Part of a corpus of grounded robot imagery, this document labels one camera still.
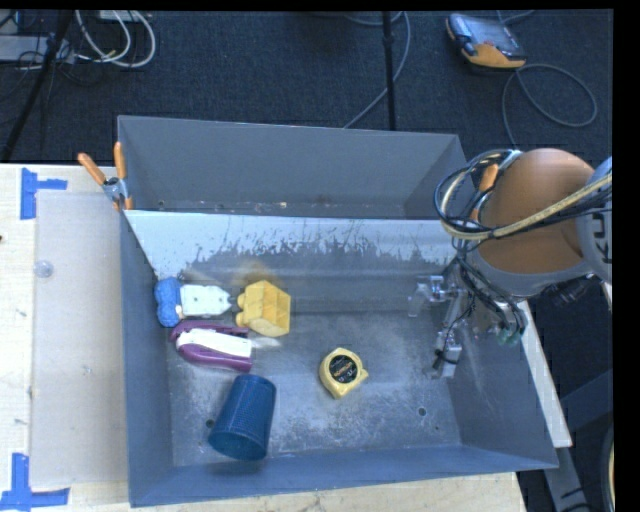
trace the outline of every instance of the wooden table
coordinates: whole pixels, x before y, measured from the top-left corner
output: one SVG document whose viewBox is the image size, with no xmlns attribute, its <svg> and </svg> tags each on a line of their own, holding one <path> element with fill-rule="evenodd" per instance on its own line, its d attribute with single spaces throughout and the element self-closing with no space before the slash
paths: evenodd
<svg viewBox="0 0 640 512">
<path fill-rule="evenodd" d="M 20 164 L 0 165 L 0 321 L 4 335 L 0 341 L 0 491 L 11 485 L 11 454 L 29 455 L 30 392 L 34 334 L 33 265 L 36 219 L 20 220 Z M 70 190 L 101 192 L 100 187 L 80 166 L 28 165 L 39 179 L 61 178 Z M 113 169 L 104 172 L 115 175 Z M 559 401 L 540 349 L 535 328 L 528 329 L 523 341 L 534 369 L 539 393 L 547 398 L 545 411 L 556 447 L 569 446 L 568 433 Z M 125 481 L 71 484 L 69 503 L 53 510 L 125 511 L 130 510 Z M 48 489 L 33 488 L 34 492 Z M 417 510 L 492 512 L 525 511 L 520 488 L 513 473 L 454 477 L 411 483 L 378 485 L 334 491 L 263 496 L 200 504 L 151 507 L 158 511 L 372 511 Z"/>
</svg>

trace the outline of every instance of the tape measure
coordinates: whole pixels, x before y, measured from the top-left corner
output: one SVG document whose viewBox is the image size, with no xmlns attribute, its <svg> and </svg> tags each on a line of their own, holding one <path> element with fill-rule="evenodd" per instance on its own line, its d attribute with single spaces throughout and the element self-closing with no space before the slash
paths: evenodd
<svg viewBox="0 0 640 512">
<path fill-rule="evenodd" d="M 369 376 L 358 355 L 344 348 L 335 349 L 322 360 L 319 374 L 333 398 L 342 398 Z"/>
</svg>

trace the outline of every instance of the white cable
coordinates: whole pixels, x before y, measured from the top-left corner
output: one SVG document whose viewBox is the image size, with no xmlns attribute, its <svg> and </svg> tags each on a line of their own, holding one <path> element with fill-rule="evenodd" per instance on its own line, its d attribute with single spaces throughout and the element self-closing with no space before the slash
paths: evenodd
<svg viewBox="0 0 640 512">
<path fill-rule="evenodd" d="M 153 57 L 155 56 L 155 53 L 156 53 L 156 37 L 155 37 L 155 34 L 153 32 L 153 29 L 151 28 L 151 25 L 144 18 L 144 16 L 140 13 L 140 11 L 130 11 L 130 13 L 131 13 L 131 17 L 132 18 L 137 18 L 138 20 L 140 20 L 140 22 L 144 26 L 145 30 L 149 34 L 149 40 L 151 42 L 151 50 L 149 51 L 149 54 L 144 59 L 142 59 L 141 61 L 132 62 L 132 63 L 121 62 L 124 59 L 124 57 L 126 56 L 126 54 L 129 53 L 129 50 L 131 49 L 131 34 L 129 32 L 129 29 L 126 27 L 124 21 L 122 21 L 122 18 L 120 17 L 120 15 L 115 10 L 113 11 L 113 14 L 114 14 L 116 20 L 118 21 L 118 23 L 120 24 L 120 26 L 122 27 L 122 29 L 124 30 L 125 37 L 127 38 L 127 44 L 126 44 L 126 47 L 125 47 L 124 51 L 120 52 L 120 54 L 116 55 L 116 56 L 110 56 L 110 54 L 104 53 L 95 44 L 93 39 L 91 39 L 91 36 L 89 36 L 89 33 L 87 32 L 87 29 L 86 29 L 86 27 L 84 25 L 84 22 L 82 21 L 82 17 L 80 16 L 80 11 L 76 10 L 76 19 L 78 20 L 78 24 L 80 25 L 80 28 L 82 30 L 82 34 L 83 34 L 84 38 L 87 40 L 87 42 L 89 43 L 91 48 L 98 55 L 100 55 L 101 58 L 99 60 L 95 60 L 95 59 L 92 59 L 92 58 L 87 57 L 85 55 L 77 55 L 77 57 L 81 58 L 81 59 L 85 59 L 85 60 L 91 60 L 91 61 L 96 62 L 98 64 L 109 63 L 109 64 L 113 64 L 115 66 L 120 66 L 120 67 L 123 67 L 123 68 L 139 68 L 139 67 L 142 67 L 142 66 L 148 64 L 151 61 L 151 59 L 153 59 Z"/>
<path fill-rule="evenodd" d="M 76 9 L 75 14 L 76 14 L 76 20 L 78 21 L 78 25 L 80 25 L 80 29 L 82 30 L 82 35 L 86 39 L 87 43 L 89 43 L 89 46 L 91 46 L 91 48 L 100 56 L 100 59 L 96 61 L 96 59 L 93 59 L 93 58 L 88 57 L 86 55 L 78 54 L 76 56 L 79 59 L 90 60 L 90 61 L 93 61 L 93 62 L 98 62 L 100 64 L 104 64 L 104 63 L 108 63 L 108 62 L 115 62 L 118 59 L 123 58 L 127 53 L 129 53 L 129 50 L 131 49 L 131 34 L 129 33 L 129 29 L 127 28 L 127 26 L 124 24 L 124 21 L 122 21 L 122 18 L 120 17 L 120 15 L 116 11 L 113 11 L 113 15 L 115 16 L 116 20 L 118 21 L 118 23 L 122 27 L 122 30 L 124 31 L 125 37 L 127 38 L 127 44 L 125 45 L 124 50 L 122 52 L 120 52 L 120 54 L 115 55 L 115 56 L 110 56 L 110 54 L 104 53 L 100 49 L 100 47 L 93 41 L 93 39 L 89 35 L 89 32 L 87 31 L 87 27 L 85 26 L 84 22 L 82 21 L 82 16 L 80 15 L 80 10 L 79 9 Z"/>
<path fill-rule="evenodd" d="M 116 66 L 121 66 L 123 68 L 139 68 L 141 66 L 144 66 L 145 64 L 148 64 L 149 62 L 151 62 L 151 59 L 153 59 L 153 57 L 156 54 L 156 36 L 153 33 L 153 29 L 151 28 L 151 25 L 144 18 L 144 16 L 140 14 L 139 11 L 131 11 L 131 14 L 133 16 L 136 16 L 140 20 L 142 25 L 144 25 L 144 28 L 147 30 L 147 33 L 149 34 L 149 40 L 151 41 L 151 50 L 149 51 L 149 55 L 147 55 L 143 60 L 139 62 L 134 62 L 132 64 L 127 64 L 125 62 L 118 62 L 118 61 L 112 62 L 112 64 L 115 64 Z"/>
</svg>

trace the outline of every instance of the cable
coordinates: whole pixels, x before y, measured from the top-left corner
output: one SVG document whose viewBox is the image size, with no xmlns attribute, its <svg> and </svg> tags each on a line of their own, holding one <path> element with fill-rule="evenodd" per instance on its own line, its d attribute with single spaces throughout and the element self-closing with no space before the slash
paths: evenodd
<svg viewBox="0 0 640 512">
<path fill-rule="evenodd" d="M 122 18 L 116 11 L 113 11 L 113 15 L 115 16 L 116 20 L 122 27 L 122 31 L 124 32 L 125 38 L 127 40 L 124 50 L 116 55 L 112 55 L 115 50 L 112 50 L 111 52 L 109 52 L 109 54 L 104 53 L 100 49 L 100 47 L 93 41 L 93 39 L 89 35 L 89 32 L 87 31 L 87 27 L 85 26 L 84 21 L 82 20 L 82 16 L 80 15 L 79 9 L 76 9 L 75 15 L 76 15 L 76 20 L 78 22 L 78 25 L 80 26 L 82 35 L 86 39 L 87 43 L 89 43 L 89 46 L 91 46 L 93 51 L 95 51 L 100 56 L 100 59 L 96 60 L 93 57 L 88 57 L 87 55 L 82 55 L 80 53 L 77 53 L 76 57 L 78 57 L 79 59 L 89 60 L 91 62 L 98 62 L 100 64 L 104 64 L 107 62 L 114 62 L 118 59 L 121 59 L 127 53 L 129 53 L 129 49 L 131 48 L 131 34 L 129 33 L 129 29 L 127 28 L 127 26 L 124 24 L 124 21 L 122 21 Z"/>
<path fill-rule="evenodd" d="M 60 11 L 60 14 L 58 16 L 58 25 L 56 28 L 56 32 L 54 36 L 47 41 L 47 53 L 42 63 L 42 69 L 38 73 L 38 77 L 36 79 L 36 82 L 33 88 L 31 89 L 31 93 L 29 94 L 29 98 L 27 99 L 27 103 L 24 109 L 22 110 L 16 124 L 11 130 L 11 133 L 9 134 L 9 138 L 7 142 L 4 144 L 4 147 L 2 148 L 2 155 L 0 157 L 0 162 L 9 162 L 11 158 L 11 154 L 13 153 L 15 144 L 18 142 L 18 139 L 20 138 L 22 130 L 24 129 L 24 125 L 29 117 L 29 114 L 31 113 L 31 109 L 33 108 L 33 105 L 35 104 L 35 101 L 38 97 L 38 94 L 40 93 L 40 89 L 47 75 L 47 72 L 49 71 L 51 63 L 55 59 L 55 56 L 58 54 L 62 40 L 64 39 L 64 36 L 67 32 L 67 29 L 69 28 L 69 25 L 71 24 L 72 17 L 73 17 L 72 11 L 67 11 L 67 10 Z"/>
<path fill-rule="evenodd" d="M 24 52 L 24 53 L 22 53 L 22 54 L 18 57 L 18 59 L 22 59 L 22 56 L 23 56 L 23 55 L 26 55 L 27 53 L 31 53 L 31 52 Z M 31 62 L 33 62 L 33 61 L 35 60 L 35 58 L 36 58 L 36 56 L 34 55 L 34 56 L 32 57 L 32 59 L 31 59 Z M 3 101 L 5 101 L 5 100 L 9 99 L 9 98 L 13 95 L 13 93 L 15 93 L 15 92 L 18 90 L 18 87 L 20 87 L 20 84 L 21 84 L 21 83 L 23 82 L 23 80 L 27 77 L 27 74 L 29 73 L 29 71 L 30 71 L 30 68 L 24 69 L 24 72 L 23 72 L 22 76 L 18 79 L 18 82 L 16 83 L 16 85 L 14 85 L 14 86 L 13 86 L 13 88 L 12 88 L 8 93 L 6 93 L 4 96 L 0 96 L 0 103 L 2 103 Z"/>
<path fill-rule="evenodd" d="M 591 99 L 591 104 L 593 105 L 593 111 L 591 116 L 589 117 L 589 119 L 587 119 L 586 121 L 582 121 L 579 123 L 571 123 L 568 121 L 563 121 L 555 116 L 552 116 L 551 114 L 549 114 L 548 112 L 546 112 L 534 99 L 533 96 L 531 95 L 531 93 L 529 92 L 529 90 L 527 89 L 527 87 L 524 85 L 524 82 L 522 81 L 522 73 L 525 71 L 528 71 L 530 69 L 535 69 L 535 68 L 545 68 L 545 69 L 552 69 L 554 71 L 558 71 L 559 73 L 562 73 L 566 76 L 568 76 L 569 78 L 573 79 L 575 82 L 578 83 L 578 85 L 580 85 L 585 91 L 586 93 L 589 95 L 589 98 Z M 511 144 L 513 145 L 513 147 L 517 147 L 517 144 L 515 142 L 515 139 L 513 138 L 513 134 L 511 133 L 511 128 L 509 127 L 509 122 L 507 121 L 507 108 L 506 108 L 506 97 L 507 97 L 507 90 L 509 88 L 509 85 L 511 84 L 511 81 L 514 78 L 518 78 L 518 82 L 520 83 L 520 86 L 522 87 L 522 89 L 524 90 L 524 94 L 526 96 L 526 98 L 531 102 L 531 104 L 540 112 L 542 113 L 545 117 L 547 117 L 548 119 L 551 119 L 552 121 L 554 121 L 555 123 L 558 123 L 559 125 L 562 126 L 568 126 L 571 128 L 582 128 L 584 126 L 587 126 L 589 124 L 591 124 L 594 119 L 596 118 L 596 116 L 598 115 L 598 104 L 596 103 L 596 98 L 593 95 L 593 93 L 589 90 L 589 88 L 585 85 L 585 83 L 580 80 L 578 77 L 576 77 L 575 75 L 573 75 L 572 73 L 569 73 L 568 71 L 556 67 L 556 66 L 552 66 L 550 64 L 526 64 L 523 67 L 517 69 L 508 79 L 507 82 L 504 85 L 504 89 L 502 90 L 502 120 L 504 123 L 504 127 L 505 130 L 507 131 L 507 136 L 509 137 L 509 141 L 511 142 Z"/>
<path fill-rule="evenodd" d="M 405 25 L 407 27 L 407 39 L 404 47 L 404 54 L 402 56 L 400 64 L 398 65 L 397 71 L 393 75 L 394 82 L 398 80 L 398 76 L 400 76 L 400 72 L 402 71 L 402 68 L 404 68 L 404 64 L 407 60 L 407 56 L 409 55 L 409 47 L 411 44 L 411 24 L 409 23 L 409 15 L 407 14 L 407 11 L 401 11 L 401 13 L 402 13 L 402 16 L 404 17 Z M 380 101 L 386 96 L 387 92 L 388 90 L 385 87 L 384 91 L 382 91 L 362 112 L 360 112 L 356 117 L 354 117 L 351 121 L 349 121 L 346 125 L 344 125 L 343 128 L 351 128 L 351 126 L 353 126 L 355 123 L 360 121 L 360 119 L 362 119 L 365 115 L 367 115 L 373 107 L 375 107 L 378 103 L 380 103 Z"/>
<path fill-rule="evenodd" d="M 396 99 L 395 99 L 395 85 L 393 80 L 393 34 L 391 33 L 391 15 L 389 11 L 383 11 L 382 13 L 382 26 L 383 37 L 382 42 L 384 45 L 384 57 L 385 57 L 385 71 L 387 79 L 387 104 L 389 107 L 389 130 L 395 131 L 396 129 Z"/>
<path fill-rule="evenodd" d="M 589 185 L 585 185 L 580 190 L 574 192 L 573 194 L 570 194 L 564 199 L 561 199 L 557 203 L 554 203 L 551 206 L 548 206 L 543 210 L 536 212 L 525 219 L 514 222 L 507 226 L 502 226 L 498 228 L 487 228 L 475 233 L 466 233 L 464 231 L 458 230 L 456 227 L 453 227 L 445 219 L 443 219 L 442 224 L 445 230 L 449 234 L 457 238 L 462 238 L 463 240 L 478 241 L 478 240 L 487 240 L 490 238 L 503 238 L 503 237 L 521 232 L 524 228 L 529 227 L 537 222 L 540 222 L 548 217 L 551 217 L 557 212 L 576 204 L 578 201 L 587 197 L 589 194 L 597 191 L 600 187 L 612 183 L 612 179 L 613 179 L 613 175 L 611 173 L 608 173 L 602 178 L 594 181 L 593 183 Z"/>
<path fill-rule="evenodd" d="M 49 101 L 51 100 L 51 91 L 53 90 L 53 83 L 56 77 L 57 66 L 51 68 L 51 79 L 49 82 L 49 91 L 46 98 L 40 96 L 40 155 L 44 150 L 46 138 L 47 138 L 47 110 L 49 109 Z"/>
<path fill-rule="evenodd" d="M 80 37 L 78 41 L 73 41 L 70 37 L 70 40 L 72 41 L 70 43 L 70 46 L 71 48 L 74 49 L 74 52 L 76 55 L 78 53 L 81 53 L 83 46 L 86 43 L 86 40 L 81 33 L 79 34 L 79 36 Z M 92 64 L 91 61 L 85 61 L 77 58 L 74 59 L 72 62 L 65 62 L 65 64 L 67 65 L 58 66 L 58 73 L 60 74 L 60 76 L 69 80 L 75 85 L 79 85 L 81 87 L 94 87 L 96 85 L 104 84 L 105 81 L 108 79 L 108 70 L 109 70 L 108 66 L 91 66 Z M 97 76 L 87 80 L 83 77 L 76 75 L 75 73 L 73 73 L 73 70 L 77 69 L 78 66 L 81 66 L 81 67 L 84 66 L 85 70 L 89 70 L 89 69 L 96 70 Z"/>
<path fill-rule="evenodd" d="M 91 36 L 89 35 L 89 32 L 87 30 L 87 27 L 82 19 L 82 16 L 80 14 L 79 10 L 75 11 L 75 17 L 76 20 L 78 22 L 78 25 L 80 26 L 80 30 L 82 32 L 82 35 L 84 37 L 84 39 L 89 43 L 89 46 L 91 46 L 91 48 L 93 49 L 94 52 L 96 52 L 100 58 L 99 59 L 94 59 L 92 57 L 89 57 L 87 55 L 82 55 L 82 54 L 77 54 L 76 56 L 80 59 L 83 60 L 88 60 L 90 62 L 95 62 L 97 64 L 105 64 L 105 63 L 109 63 L 109 64 L 113 64 L 115 66 L 120 66 L 123 68 L 139 68 L 142 66 L 145 66 L 146 64 L 148 64 L 149 62 L 151 62 L 151 60 L 154 58 L 155 54 L 156 54 L 156 37 L 155 34 L 153 32 L 153 28 L 151 27 L 151 25 L 149 24 L 149 22 L 145 19 L 145 17 L 139 12 L 139 11 L 129 11 L 131 19 L 137 18 L 140 23 L 142 23 L 142 25 L 145 28 L 146 33 L 149 35 L 149 41 L 151 44 L 151 48 L 149 50 L 148 55 L 143 58 L 142 60 L 138 61 L 138 62 L 122 62 L 122 59 L 124 59 L 124 57 L 129 53 L 129 51 L 131 50 L 131 45 L 132 45 L 132 41 L 131 41 L 131 33 L 129 32 L 129 29 L 127 28 L 127 26 L 125 25 L 124 21 L 122 20 L 122 18 L 120 17 L 120 15 L 118 14 L 117 11 L 113 11 L 114 17 L 116 18 L 116 21 L 119 23 L 120 27 L 122 28 L 124 34 L 125 34 L 125 38 L 126 38 L 126 44 L 125 44 L 125 48 L 123 51 L 121 51 L 120 53 L 113 55 L 115 50 L 112 50 L 109 53 L 105 53 L 103 52 L 100 47 L 94 42 L 94 40 L 91 38 Z"/>
<path fill-rule="evenodd" d="M 447 213 L 449 201 L 455 196 L 456 191 L 462 185 L 463 180 L 469 175 L 483 172 L 487 167 L 498 165 L 496 181 L 506 168 L 508 168 L 522 154 L 519 150 L 491 150 L 481 153 L 469 161 L 466 167 L 446 176 L 436 184 L 434 192 L 434 206 L 438 217 L 445 230 L 456 238 L 462 240 L 483 241 L 495 238 L 504 238 L 516 233 L 522 233 L 543 225 L 566 220 L 570 217 L 586 214 L 593 208 L 604 208 L 605 203 L 611 195 L 611 183 L 613 174 L 611 169 L 598 180 L 585 185 L 573 194 L 557 201 L 556 203 L 536 212 L 525 219 L 506 226 L 488 227 L 483 226 L 468 216 L 470 207 L 478 204 L 478 198 L 483 198 L 488 190 L 476 194 L 467 205 L 467 211 L 461 217 L 452 217 Z"/>
<path fill-rule="evenodd" d="M 446 344 L 446 341 L 449 339 L 449 336 L 451 335 L 451 331 L 453 330 L 453 327 L 458 322 L 460 322 L 463 318 L 471 316 L 471 314 L 475 311 L 475 309 L 476 309 L 476 299 L 475 299 L 475 296 L 470 291 L 468 292 L 468 300 L 469 300 L 469 305 L 465 308 L 465 310 L 462 313 L 460 313 L 460 315 L 458 315 L 458 318 L 456 318 L 449 325 L 449 328 L 447 329 L 447 334 L 445 334 L 445 337 L 444 337 L 445 344 Z"/>
<path fill-rule="evenodd" d="M 35 64 L 35 65 L 33 64 L 34 62 L 36 62 L 36 57 L 40 57 L 42 60 L 44 60 L 44 57 L 45 57 L 44 53 L 38 51 L 38 48 L 40 46 L 40 37 L 41 35 L 38 34 L 38 41 L 36 42 L 35 50 L 27 50 L 20 54 L 20 56 L 18 57 L 18 65 L 16 66 L 16 69 L 21 71 L 35 71 L 38 69 L 42 69 L 42 64 Z M 26 66 L 21 66 L 20 62 L 22 61 L 22 58 L 30 54 L 33 54 L 31 62 L 29 62 L 29 64 L 27 64 Z M 71 55 L 71 45 L 67 43 L 66 46 L 60 47 L 60 50 L 58 50 L 58 55 L 53 58 L 52 62 L 55 62 L 58 65 L 64 64 L 67 58 L 69 57 L 69 55 Z"/>
<path fill-rule="evenodd" d="M 393 18 L 391 18 L 391 23 L 395 23 L 396 21 L 398 21 L 400 19 L 400 16 L 402 16 L 402 12 L 403 11 L 398 11 L 398 13 L 394 15 Z M 309 12 L 308 14 L 310 14 L 311 16 L 316 16 L 318 18 L 344 18 L 345 20 L 351 21 L 352 23 L 355 23 L 357 25 L 364 25 L 367 27 L 382 26 L 382 22 L 369 21 L 364 18 L 359 18 L 357 16 L 351 16 L 350 14 L 345 14 L 344 12 L 341 12 L 341 11 L 334 11 L 334 12 L 315 11 L 315 12 Z"/>
<path fill-rule="evenodd" d="M 516 322 L 515 331 L 511 332 L 511 334 L 522 334 L 527 327 L 527 319 L 523 313 L 523 311 L 518 307 L 516 302 L 511 298 L 511 296 L 500 290 L 497 286 L 491 284 L 480 272 L 474 269 L 469 263 L 466 261 L 466 252 L 463 250 L 456 255 L 456 262 L 460 266 L 460 277 L 464 281 L 468 290 L 474 295 L 474 297 L 478 297 L 480 301 L 487 306 L 489 309 L 493 310 L 494 313 L 500 317 L 503 323 L 503 328 L 508 328 L 510 322 L 506 317 L 502 308 L 498 305 L 498 301 L 504 302 L 508 307 L 511 313 L 513 314 L 514 320 Z M 478 286 L 473 282 L 473 280 L 469 277 L 469 274 L 473 275 L 478 281 L 480 281 L 491 293 L 485 293 L 478 288 Z"/>
</svg>

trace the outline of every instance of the bin floor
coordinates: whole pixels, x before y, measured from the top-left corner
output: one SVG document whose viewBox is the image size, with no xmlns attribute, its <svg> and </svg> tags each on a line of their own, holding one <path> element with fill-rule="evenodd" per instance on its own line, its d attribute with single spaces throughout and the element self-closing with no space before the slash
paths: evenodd
<svg viewBox="0 0 640 512">
<path fill-rule="evenodd" d="M 279 338 L 255 333 L 251 372 L 277 388 L 268 457 L 459 443 L 446 379 L 428 376 L 444 308 L 406 313 L 303 314 Z M 318 376 L 341 346 L 357 353 L 369 377 L 334 399 Z M 229 459 L 207 442 L 235 372 L 183 360 L 167 343 L 175 465 Z"/>
</svg>

